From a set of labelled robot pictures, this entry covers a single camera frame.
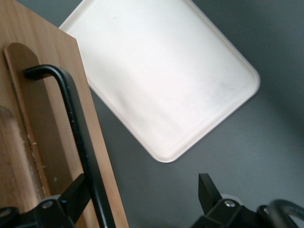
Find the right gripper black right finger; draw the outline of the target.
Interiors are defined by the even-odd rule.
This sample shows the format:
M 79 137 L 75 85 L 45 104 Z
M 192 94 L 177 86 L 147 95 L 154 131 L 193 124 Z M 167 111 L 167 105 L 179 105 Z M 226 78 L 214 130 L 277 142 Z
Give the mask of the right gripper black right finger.
M 242 205 L 223 198 L 207 173 L 199 175 L 198 197 L 204 215 L 193 228 L 242 228 Z

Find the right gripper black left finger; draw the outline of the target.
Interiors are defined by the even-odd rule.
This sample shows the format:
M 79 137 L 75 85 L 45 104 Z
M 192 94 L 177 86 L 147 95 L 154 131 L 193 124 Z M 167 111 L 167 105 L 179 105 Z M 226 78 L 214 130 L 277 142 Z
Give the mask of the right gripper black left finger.
M 58 199 L 45 200 L 35 208 L 37 227 L 74 228 L 90 199 L 85 175 L 80 174 Z

